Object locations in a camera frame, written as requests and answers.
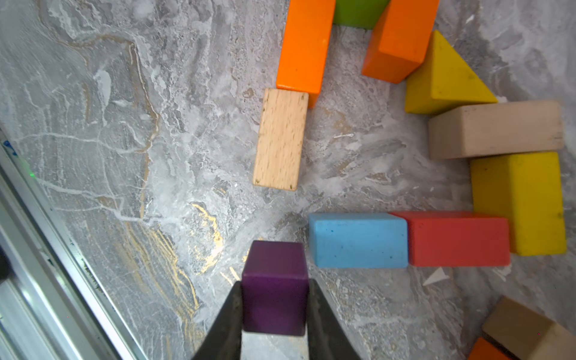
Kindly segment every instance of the beige block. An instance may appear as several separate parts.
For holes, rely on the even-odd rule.
[[[548,151],[564,146],[557,101],[469,105],[428,122],[435,160]]]
[[[568,330],[507,297],[496,305],[482,330],[520,360],[576,358],[576,338]]]
[[[308,94],[266,89],[252,184],[295,191]]]

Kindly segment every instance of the purple block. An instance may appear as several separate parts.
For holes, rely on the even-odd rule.
[[[254,241],[242,272],[244,331],[302,336],[307,300],[302,244]]]

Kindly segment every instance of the marble surface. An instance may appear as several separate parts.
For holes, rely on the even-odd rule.
[[[471,209],[466,160],[430,161],[405,84],[360,75],[334,26],[296,192],[254,187],[287,0],[7,0],[0,124],[149,359],[188,359],[253,240],[307,243],[314,211]],[[441,0],[435,27],[492,91],[563,102],[565,255],[510,268],[309,271],[363,359],[462,360],[501,294],[576,333],[576,2]],[[307,358],[246,335],[244,359]]]

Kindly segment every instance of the natural wood block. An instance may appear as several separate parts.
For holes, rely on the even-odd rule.
[[[560,324],[512,299],[496,305],[482,330],[520,360],[574,360],[576,338]]]
[[[510,360],[510,358],[502,354],[500,350],[488,341],[479,338],[474,344],[468,360]]]
[[[454,159],[561,149],[557,101],[469,105],[428,122],[430,158]]]
[[[518,255],[566,252],[556,152],[501,155],[470,162],[474,211],[508,219]]]
[[[254,185],[295,191],[304,140],[308,94],[266,89],[258,134]]]
[[[336,0],[290,0],[276,87],[310,94],[313,108],[324,76]]]
[[[434,31],[424,62],[406,79],[406,112],[438,114],[463,105],[497,102],[466,61]]]
[[[372,30],[362,75],[398,84],[416,70],[426,56],[438,1],[391,0]]]

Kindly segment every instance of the rectangular block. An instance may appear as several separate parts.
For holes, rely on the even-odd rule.
[[[503,297],[482,330],[520,360],[574,360],[576,338],[560,324]]]
[[[391,0],[372,30],[362,75],[398,84],[416,70],[426,56],[438,3]]]
[[[428,121],[430,158],[557,150],[564,146],[557,101],[469,105]]]
[[[336,0],[334,24],[372,29],[390,0]]]
[[[389,214],[310,214],[310,248],[318,267],[408,266],[406,220]]]
[[[242,272],[244,331],[302,336],[307,301],[302,244],[254,241]]]
[[[414,266],[506,266],[508,220],[469,211],[394,211],[408,222]]]
[[[508,219],[512,252],[524,256],[566,252],[558,154],[474,159],[470,174],[474,211]]]
[[[510,358],[502,354],[488,341],[479,338],[474,344],[468,360],[510,360]]]
[[[498,100],[439,31],[432,32],[421,67],[406,79],[404,110],[439,114]]]
[[[308,94],[266,89],[252,184],[296,191]]]
[[[335,0],[290,0],[276,87],[310,94],[309,108],[322,88],[335,6]]]

